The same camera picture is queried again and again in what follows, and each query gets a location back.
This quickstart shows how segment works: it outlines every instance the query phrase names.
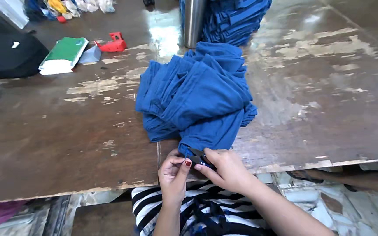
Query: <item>worn wooden table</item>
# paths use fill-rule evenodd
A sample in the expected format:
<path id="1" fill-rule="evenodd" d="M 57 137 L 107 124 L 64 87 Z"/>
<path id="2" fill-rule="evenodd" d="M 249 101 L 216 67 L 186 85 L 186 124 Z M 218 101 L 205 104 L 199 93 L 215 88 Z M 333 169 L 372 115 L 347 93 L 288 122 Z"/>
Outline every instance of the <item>worn wooden table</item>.
<path id="1" fill-rule="evenodd" d="M 179 10 L 127 4 L 134 14 L 123 7 L 35 28 L 43 42 L 91 40 L 113 31 L 94 17 L 143 16 L 121 29 L 128 50 L 74 73 L 0 80 L 0 201 L 157 184 L 177 141 L 149 142 L 135 96 L 149 60 L 184 53 Z M 378 2 L 275 1 L 243 50 L 259 114 L 233 148 L 250 171 L 378 161 Z"/>

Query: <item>scissors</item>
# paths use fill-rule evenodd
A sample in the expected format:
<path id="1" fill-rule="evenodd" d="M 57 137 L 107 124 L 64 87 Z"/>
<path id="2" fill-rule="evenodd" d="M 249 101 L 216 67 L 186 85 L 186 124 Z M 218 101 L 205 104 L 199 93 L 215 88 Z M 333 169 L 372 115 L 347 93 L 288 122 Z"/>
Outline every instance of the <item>scissors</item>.
<path id="1" fill-rule="evenodd" d="M 194 164 L 205 165 L 213 170 L 217 169 L 213 164 L 208 164 L 208 162 L 206 161 L 207 156 L 203 151 L 191 147 L 189 148 L 189 150 L 193 153 L 193 155 L 188 158 L 191 159 Z"/>

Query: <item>person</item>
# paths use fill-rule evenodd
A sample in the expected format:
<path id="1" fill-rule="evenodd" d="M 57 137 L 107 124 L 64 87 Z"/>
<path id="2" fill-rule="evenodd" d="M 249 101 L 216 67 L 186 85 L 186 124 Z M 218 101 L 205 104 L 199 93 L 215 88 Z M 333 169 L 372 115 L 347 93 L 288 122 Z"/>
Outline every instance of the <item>person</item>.
<path id="1" fill-rule="evenodd" d="M 159 188 L 132 191 L 139 235 L 334 235 L 249 173 L 235 152 L 204 152 L 216 171 L 199 164 L 194 168 L 208 181 L 186 183 L 192 161 L 175 149 L 158 171 Z"/>

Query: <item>pile of blue clothes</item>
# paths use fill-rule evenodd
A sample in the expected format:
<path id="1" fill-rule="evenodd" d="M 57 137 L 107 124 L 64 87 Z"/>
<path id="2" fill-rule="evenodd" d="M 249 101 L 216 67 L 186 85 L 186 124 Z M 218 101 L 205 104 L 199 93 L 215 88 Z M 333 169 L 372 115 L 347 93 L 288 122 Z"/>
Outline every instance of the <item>pile of blue clothes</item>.
<path id="1" fill-rule="evenodd" d="M 241 46 L 259 29 L 272 0 L 207 0 L 202 40 Z M 180 0 L 184 27 L 185 0 Z"/>
<path id="2" fill-rule="evenodd" d="M 183 58 L 150 61 L 141 75 L 135 110 L 151 142 L 181 137 L 179 151 L 230 149 L 239 127 L 257 115 L 241 49 L 199 42 Z"/>

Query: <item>black bag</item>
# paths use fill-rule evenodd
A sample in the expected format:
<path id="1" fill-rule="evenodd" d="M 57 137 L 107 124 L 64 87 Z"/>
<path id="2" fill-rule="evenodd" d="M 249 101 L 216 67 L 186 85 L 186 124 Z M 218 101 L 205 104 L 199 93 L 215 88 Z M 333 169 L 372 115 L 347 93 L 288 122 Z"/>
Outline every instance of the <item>black bag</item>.
<path id="1" fill-rule="evenodd" d="M 0 35 L 0 78 L 37 74 L 48 53 L 47 48 L 30 34 Z"/>

